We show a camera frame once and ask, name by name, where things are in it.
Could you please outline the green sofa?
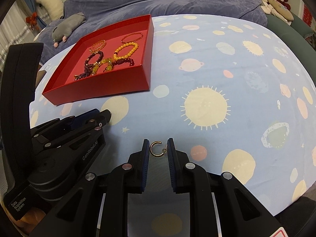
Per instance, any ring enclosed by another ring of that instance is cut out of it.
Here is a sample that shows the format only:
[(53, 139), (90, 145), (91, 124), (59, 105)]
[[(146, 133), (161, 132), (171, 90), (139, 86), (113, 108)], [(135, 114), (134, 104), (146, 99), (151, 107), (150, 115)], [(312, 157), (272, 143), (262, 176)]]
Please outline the green sofa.
[(273, 15), (266, 15), (265, 20), (257, 23), (272, 31), (288, 48), (294, 53), (307, 73), (315, 82), (315, 50), (305, 40), (312, 30), (297, 16), (293, 16), (294, 21), (287, 25), (281, 19)]

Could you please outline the blue-grey velvet blanket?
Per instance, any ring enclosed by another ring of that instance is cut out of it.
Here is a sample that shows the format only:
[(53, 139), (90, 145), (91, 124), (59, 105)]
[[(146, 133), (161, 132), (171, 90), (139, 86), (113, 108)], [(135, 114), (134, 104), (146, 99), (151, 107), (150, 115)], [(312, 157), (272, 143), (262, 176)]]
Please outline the blue-grey velvet blanket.
[(62, 20), (55, 20), (48, 25), (37, 39), (44, 44), (40, 62), (45, 64), (50, 58), (99, 28), (146, 14), (152, 17), (211, 14), (267, 26), (267, 17), (260, 7), (261, 3), (262, 0), (66, 0), (64, 18), (82, 12), (86, 22), (57, 48), (53, 45), (52, 32)]

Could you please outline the grey mouse plush toy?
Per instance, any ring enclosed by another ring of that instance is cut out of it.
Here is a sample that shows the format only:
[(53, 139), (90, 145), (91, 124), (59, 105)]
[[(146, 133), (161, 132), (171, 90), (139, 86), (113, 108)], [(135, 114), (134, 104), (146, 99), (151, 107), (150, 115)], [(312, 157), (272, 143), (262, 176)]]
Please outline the grey mouse plush toy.
[(52, 39), (54, 48), (57, 48), (60, 42), (66, 42), (72, 32), (86, 21), (86, 17), (82, 12), (75, 13), (64, 19), (52, 31)]

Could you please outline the gold thin bangle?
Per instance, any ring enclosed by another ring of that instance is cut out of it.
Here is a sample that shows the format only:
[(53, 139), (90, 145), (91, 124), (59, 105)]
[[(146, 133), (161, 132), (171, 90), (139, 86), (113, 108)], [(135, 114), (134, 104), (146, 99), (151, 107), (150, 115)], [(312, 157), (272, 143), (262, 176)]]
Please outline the gold thin bangle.
[(122, 44), (127, 44), (129, 42), (137, 42), (144, 37), (142, 32), (134, 32), (124, 36), (121, 40)]

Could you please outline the white alpaca plush toy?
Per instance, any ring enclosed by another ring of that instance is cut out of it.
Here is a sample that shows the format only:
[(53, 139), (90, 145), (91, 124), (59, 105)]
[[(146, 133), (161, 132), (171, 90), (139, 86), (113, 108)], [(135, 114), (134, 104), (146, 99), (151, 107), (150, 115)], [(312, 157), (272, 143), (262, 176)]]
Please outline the white alpaca plush toy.
[(44, 7), (52, 21), (64, 17), (64, 3), (62, 0), (35, 0), (39, 7)]

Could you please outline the red wall decoration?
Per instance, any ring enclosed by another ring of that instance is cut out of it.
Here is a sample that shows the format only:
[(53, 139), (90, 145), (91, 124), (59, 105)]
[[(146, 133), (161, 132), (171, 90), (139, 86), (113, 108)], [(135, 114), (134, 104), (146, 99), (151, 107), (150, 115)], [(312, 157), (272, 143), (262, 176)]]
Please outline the red wall decoration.
[(306, 4), (304, 4), (302, 19), (303, 19), (304, 23), (306, 23), (309, 27), (311, 27), (313, 16), (312, 16), (310, 10), (308, 9), (308, 7), (306, 6)]

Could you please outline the purple garnet bead strand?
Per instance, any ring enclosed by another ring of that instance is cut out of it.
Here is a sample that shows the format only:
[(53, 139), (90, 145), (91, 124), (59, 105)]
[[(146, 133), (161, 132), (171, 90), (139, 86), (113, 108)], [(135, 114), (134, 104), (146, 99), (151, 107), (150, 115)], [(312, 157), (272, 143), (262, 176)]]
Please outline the purple garnet bead strand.
[(79, 75), (75, 75), (74, 80), (77, 81), (79, 79), (86, 78), (86, 77), (90, 76), (92, 74), (93, 68), (94, 68), (94, 64), (85, 65), (84, 72), (79, 74)]

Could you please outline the dark bead bracelet gold charm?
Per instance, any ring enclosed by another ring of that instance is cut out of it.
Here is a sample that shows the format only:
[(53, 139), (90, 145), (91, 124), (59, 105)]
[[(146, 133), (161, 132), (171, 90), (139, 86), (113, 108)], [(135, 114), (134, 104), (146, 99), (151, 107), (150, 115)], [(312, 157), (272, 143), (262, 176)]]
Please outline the dark bead bracelet gold charm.
[[(89, 66), (92, 66), (94, 64), (98, 64), (103, 60), (103, 57), (104, 57), (104, 53), (102, 51), (97, 51), (97, 52), (91, 53), (88, 56), (88, 58), (85, 60), (85, 66), (89, 67)], [(94, 62), (91, 64), (90, 61), (94, 58), (96, 58), (96, 60), (94, 60)]]

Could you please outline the white curtain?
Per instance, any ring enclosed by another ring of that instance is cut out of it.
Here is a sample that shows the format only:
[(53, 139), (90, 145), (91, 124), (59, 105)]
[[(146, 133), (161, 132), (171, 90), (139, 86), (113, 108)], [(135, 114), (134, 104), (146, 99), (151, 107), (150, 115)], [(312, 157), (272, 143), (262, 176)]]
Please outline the white curtain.
[(8, 54), (9, 46), (33, 42), (34, 34), (25, 22), (26, 15), (14, 2), (0, 28), (1, 71)]

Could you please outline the beige cookie plush pillow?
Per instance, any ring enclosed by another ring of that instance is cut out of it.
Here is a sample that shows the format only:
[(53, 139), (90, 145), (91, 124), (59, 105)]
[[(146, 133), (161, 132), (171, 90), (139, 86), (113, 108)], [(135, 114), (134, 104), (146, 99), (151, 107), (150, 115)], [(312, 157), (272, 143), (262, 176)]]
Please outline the beige cookie plush pillow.
[(278, 12), (287, 21), (292, 22), (294, 20), (292, 13), (283, 4), (281, 4), (277, 0), (267, 0), (267, 1), (268, 1), (268, 4), (271, 5), (276, 10), (276, 12)]

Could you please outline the blue planet print tablecloth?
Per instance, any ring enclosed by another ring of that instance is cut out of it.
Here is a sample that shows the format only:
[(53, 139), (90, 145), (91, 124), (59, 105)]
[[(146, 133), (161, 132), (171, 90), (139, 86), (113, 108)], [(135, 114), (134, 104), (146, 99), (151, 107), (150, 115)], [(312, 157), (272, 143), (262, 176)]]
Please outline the blue planet print tablecloth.
[(91, 109), (111, 111), (92, 169), (111, 171), (143, 139), (176, 147), (211, 173), (232, 172), (277, 214), (315, 183), (315, 76), (300, 36), (211, 15), (155, 17), (149, 91), (55, 106), (43, 95), (67, 51), (48, 60), (31, 126)]

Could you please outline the red cardboard box tray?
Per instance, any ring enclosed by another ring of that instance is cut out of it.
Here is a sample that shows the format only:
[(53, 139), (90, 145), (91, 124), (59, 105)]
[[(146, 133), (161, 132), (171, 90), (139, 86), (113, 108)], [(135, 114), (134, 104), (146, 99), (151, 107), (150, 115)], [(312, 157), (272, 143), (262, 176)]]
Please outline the red cardboard box tray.
[[(124, 36), (142, 32), (137, 42), (122, 44)], [(102, 96), (150, 89), (154, 26), (151, 15), (144, 15), (103, 27), (82, 37), (60, 62), (42, 94), (54, 105)], [(84, 72), (91, 53), (102, 51), (103, 60), (94, 64), (92, 74), (74, 80)]]

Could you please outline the red bow curtain tie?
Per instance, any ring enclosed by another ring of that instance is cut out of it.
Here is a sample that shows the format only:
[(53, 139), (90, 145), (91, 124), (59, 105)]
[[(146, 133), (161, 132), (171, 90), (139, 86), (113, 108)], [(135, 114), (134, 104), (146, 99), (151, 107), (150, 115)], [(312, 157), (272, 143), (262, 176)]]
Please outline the red bow curtain tie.
[(31, 16), (28, 16), (25, 18), (26, 23), (29, 25), (30, 29), (33, 31), (34, 29), (36, 29), (37, 31), (40, 29), (37, 23), (37, 13), (34, 12), (32, 13)]

